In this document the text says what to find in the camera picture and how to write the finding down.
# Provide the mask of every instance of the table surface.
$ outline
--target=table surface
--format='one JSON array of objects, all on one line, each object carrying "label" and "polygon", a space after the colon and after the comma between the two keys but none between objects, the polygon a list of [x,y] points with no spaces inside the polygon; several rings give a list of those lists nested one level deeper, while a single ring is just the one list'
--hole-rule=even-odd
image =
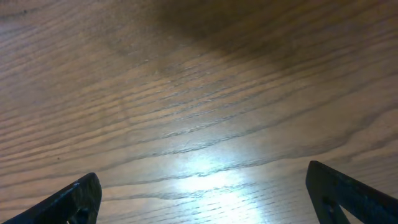
[{"label": "table surface", "polygon": [[396,1],[0,1],[0,221],[318,223],[318,160],[398,197]]}]

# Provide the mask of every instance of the black metal bracket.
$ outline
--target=black metal bracket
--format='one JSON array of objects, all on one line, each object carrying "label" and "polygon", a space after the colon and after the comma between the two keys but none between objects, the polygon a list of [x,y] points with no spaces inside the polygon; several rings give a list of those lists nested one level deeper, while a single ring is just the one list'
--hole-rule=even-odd
[{"label": "black metal bracket", "polygon": [[318,161],[308,166],[306,185],[321,224],[349,224],[340,206],[365,224],[398,223],[398,200]]},{"label": "black metal bracket", "polygon": [[100,181],[90,173],[4,224],[94,224],[101,196]]}]

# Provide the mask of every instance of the black plastic piece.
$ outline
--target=black plastic piece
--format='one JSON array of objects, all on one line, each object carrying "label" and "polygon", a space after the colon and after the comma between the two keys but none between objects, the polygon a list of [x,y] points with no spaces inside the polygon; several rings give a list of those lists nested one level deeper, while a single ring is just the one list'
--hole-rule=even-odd
[{"label": "black plastic piece", "polygon": [[318,161],[308,166],[306,185],[321,224],[347,224],[340,206],[365,224],[398,223],[398,200]]},{"label": "black plastic piece", "polygon": [[89,173],[4,224],[94,224],[101,196],[97,175]]}]

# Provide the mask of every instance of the black object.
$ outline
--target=black object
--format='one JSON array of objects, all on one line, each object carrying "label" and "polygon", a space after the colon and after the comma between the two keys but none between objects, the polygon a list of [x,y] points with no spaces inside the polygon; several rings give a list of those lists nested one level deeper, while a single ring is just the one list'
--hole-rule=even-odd
[{"label": "black object", "polygon": [[89,173],[4,224],[94,224],[101,196],[97,175]]},{"label": "black object", "polygon": [[365,224],[398,223],[398,200],[318,161],[305,180],[321,224],[349,224],[340,205]]}]

